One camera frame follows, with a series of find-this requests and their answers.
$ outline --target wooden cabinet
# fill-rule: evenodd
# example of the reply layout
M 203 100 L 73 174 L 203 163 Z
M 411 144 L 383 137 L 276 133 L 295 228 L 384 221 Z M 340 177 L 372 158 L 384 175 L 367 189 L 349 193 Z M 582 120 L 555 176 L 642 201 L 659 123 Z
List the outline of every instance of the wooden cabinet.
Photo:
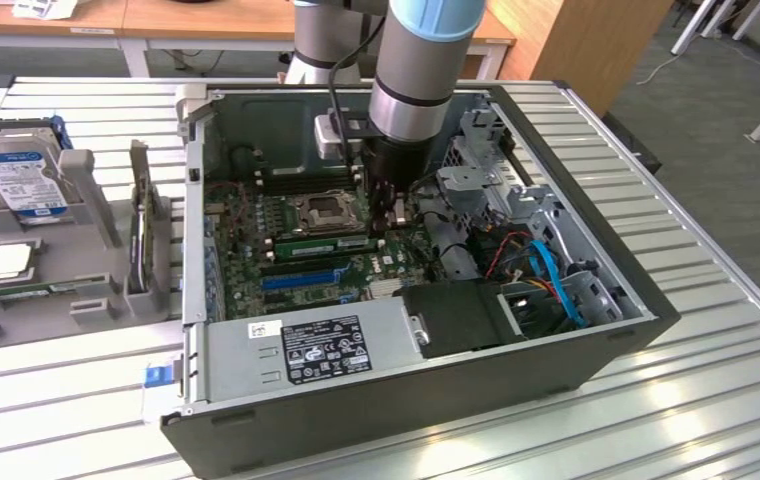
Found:
M 491 0 L 516 37 L 500 79 L 564 80 L 608 111 L 672 0 Z

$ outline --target power supply label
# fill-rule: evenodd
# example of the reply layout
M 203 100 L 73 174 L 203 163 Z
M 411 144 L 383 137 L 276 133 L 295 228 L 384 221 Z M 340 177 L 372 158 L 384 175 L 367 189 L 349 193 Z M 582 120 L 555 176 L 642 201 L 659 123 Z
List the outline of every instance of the power supply label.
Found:
M 67 202 L 57 182 L 45 176 L 39 152 L 0 153 L 0 194 L 6 206 L 25 217 L 57 215 Z
M 288 381 L 295 385 L 371 370 L 359 317 L 283 327 Z

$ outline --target blue latch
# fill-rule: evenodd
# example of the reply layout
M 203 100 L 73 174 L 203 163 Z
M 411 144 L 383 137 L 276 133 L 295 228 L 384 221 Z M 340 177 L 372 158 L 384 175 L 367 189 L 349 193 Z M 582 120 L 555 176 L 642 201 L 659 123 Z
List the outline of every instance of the blue latch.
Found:
M 175 377 L 171 366 L 148 367 L 145 369 L 143 388 L 163 387 L 164 385 L 172 384 L 173 381 Z

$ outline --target metal slotted table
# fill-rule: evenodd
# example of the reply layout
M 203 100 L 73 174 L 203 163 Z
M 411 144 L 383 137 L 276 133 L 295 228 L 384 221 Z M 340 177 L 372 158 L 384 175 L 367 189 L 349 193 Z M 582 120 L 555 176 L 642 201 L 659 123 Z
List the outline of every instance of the metal slotted table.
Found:
M 187 82 L 19 78 L 0 91 L 0 118 L 63 115 L 76 146 L 96 152 L 109 198 L 129 191 L 121 149 L 132 138 L 149 144 L 173 198 L 176 319 L 173 92 Z M 572 91 L 506 85 L 683 319 L 574 392 L 235 478 L 760 478 L 760 292 Z M 0 478 L 192 478 L 140 413 L 143 369 L 179 352 L 180 333 L 168 321 L 0 348 Z

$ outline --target gray floor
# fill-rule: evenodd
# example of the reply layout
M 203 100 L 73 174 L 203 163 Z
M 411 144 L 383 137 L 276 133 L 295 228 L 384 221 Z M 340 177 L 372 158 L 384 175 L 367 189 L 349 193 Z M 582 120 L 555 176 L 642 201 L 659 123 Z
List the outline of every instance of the gray floor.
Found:
M 654 82 L 636 86 L 671 58 L 678 34 L 666 21 L 612 113 L 664 164 L 666 187 L 760 286 L 760 144 L 743 136 L 760 121 L 760 67 L 719 42 L 698 39 Z M 215 60 L 213 52 L 203 52 L 188 62 L 204 71 Z M 188 75 L 172 69 L 163 52 L 151 52 L 149 62 L 156 76 Z M 0 49 L 0 73 L 124 76 L 124 65 L 117 51 Z M 275 55 L 232 52 L 212 76 L 279 70 Z

